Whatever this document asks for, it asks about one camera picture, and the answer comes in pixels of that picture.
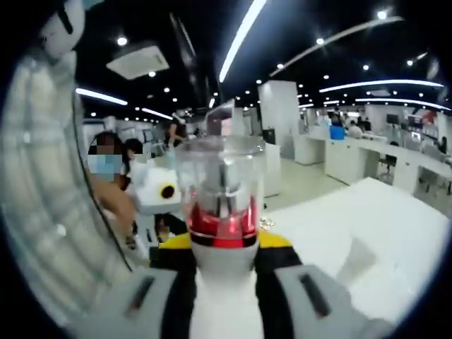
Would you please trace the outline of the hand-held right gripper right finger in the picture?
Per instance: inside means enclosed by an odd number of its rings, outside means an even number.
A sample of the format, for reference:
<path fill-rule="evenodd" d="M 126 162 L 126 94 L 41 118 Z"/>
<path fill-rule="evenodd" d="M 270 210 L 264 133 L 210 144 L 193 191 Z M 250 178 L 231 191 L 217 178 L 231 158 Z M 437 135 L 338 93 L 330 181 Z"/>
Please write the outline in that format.
<path fill-rule="evenodd" d="M 353 307 L 347 289 L 302 263 L 286 238 L 262 231 L 254 259 L 265 338 L 388 338 L 392 325 Z"/>

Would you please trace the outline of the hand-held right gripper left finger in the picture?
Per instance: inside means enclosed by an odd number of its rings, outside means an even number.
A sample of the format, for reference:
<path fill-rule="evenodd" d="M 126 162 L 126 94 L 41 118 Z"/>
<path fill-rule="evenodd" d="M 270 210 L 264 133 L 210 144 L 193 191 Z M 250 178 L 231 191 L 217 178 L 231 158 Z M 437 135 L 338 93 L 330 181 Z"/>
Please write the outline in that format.
<path fill-rule="evenodd" d="M 76 337 L 188 338 L 195 276 L 187 233 L 161 243 L 148 268 L 113 287 L 76 324 Z"/>

